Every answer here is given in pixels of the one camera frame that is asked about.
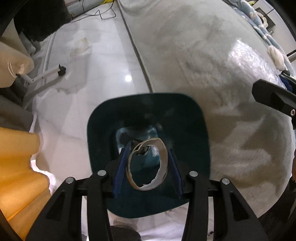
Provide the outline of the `person's right hand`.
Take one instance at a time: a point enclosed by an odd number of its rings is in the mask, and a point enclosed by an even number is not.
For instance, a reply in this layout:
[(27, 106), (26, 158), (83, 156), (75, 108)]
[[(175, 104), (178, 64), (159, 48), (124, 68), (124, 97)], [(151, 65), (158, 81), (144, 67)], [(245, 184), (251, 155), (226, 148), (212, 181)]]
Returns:
[(294, 158), (292, 161), (292, 178), (296, 181), (296, 150), (294, 152)]

